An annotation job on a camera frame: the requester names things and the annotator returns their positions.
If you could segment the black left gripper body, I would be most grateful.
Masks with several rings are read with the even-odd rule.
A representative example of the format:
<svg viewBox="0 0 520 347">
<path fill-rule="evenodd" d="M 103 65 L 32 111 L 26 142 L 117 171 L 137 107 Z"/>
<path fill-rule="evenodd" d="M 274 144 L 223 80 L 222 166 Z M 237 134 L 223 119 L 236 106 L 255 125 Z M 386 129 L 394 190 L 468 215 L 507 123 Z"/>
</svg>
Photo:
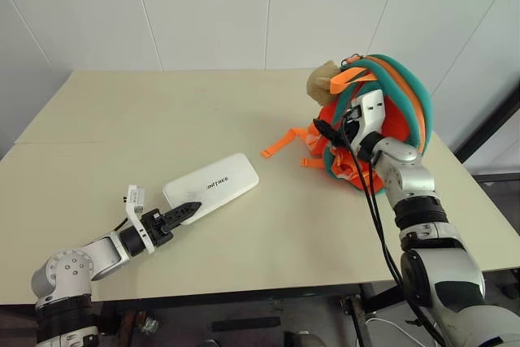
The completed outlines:
<svg viewBox="0 0 520 347">
<path fill-rule="evenodd" d="M 170 222 L 169 212 L 161 213 L 159 209 L 153 209 L 141 216 L 141 223 L 154 246 L 164 245 L 174 237 Z"/>
</svg>

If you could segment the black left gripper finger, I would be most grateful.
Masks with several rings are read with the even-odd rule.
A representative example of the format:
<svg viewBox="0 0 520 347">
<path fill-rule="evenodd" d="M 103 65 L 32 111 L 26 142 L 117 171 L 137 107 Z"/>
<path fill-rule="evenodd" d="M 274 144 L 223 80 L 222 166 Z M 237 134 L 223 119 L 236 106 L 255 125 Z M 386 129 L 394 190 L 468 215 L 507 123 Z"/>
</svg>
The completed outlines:
<svg viewBox="0 0 520 347">
<path fill-rule="evenodd" d="M 186 219 L 189 219 L 192 216 L 191 213 L 188 212 L 168 212 L 163 215 L 164 225 L 163 231 L 170 232 L 176 229 L 179 225 L 181 225 Z"/>
<path fill-rule="evenodd" d="M 201 207 L 200 202 L 186 202 L 163 215 L 166 222 L 184 222 L 193 217 Z"/>
</svg>

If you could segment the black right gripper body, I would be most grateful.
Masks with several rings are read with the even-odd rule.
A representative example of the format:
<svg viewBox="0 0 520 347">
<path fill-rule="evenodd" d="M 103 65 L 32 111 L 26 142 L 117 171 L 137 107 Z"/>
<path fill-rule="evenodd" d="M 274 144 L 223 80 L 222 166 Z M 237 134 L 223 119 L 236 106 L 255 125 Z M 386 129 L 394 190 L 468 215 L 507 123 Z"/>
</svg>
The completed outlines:
<svg viewBox="0 0 520 347">
<path fill-rule="evenodd" d="M 362 108 L 351 106 L 342 117 L 342 132 L 346 138 L 355 138 L 362 133 Z"/>
</svg>

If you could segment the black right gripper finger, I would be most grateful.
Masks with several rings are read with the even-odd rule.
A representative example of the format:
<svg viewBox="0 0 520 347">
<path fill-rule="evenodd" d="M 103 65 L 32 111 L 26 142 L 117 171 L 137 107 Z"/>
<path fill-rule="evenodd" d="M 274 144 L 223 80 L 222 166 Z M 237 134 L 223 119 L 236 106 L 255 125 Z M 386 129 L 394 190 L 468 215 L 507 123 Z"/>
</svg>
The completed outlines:
<svg viewBox="0 0 520 347">
<path fill-rule="evenodd" d="M 326 138 L 334 147 L 346 147 L 345 138 L 342 136 L 340 130 L 334 129 L 324 119 L 313 119 L 313 124 L 318 130 L 318 133 Z"/>
</svg>

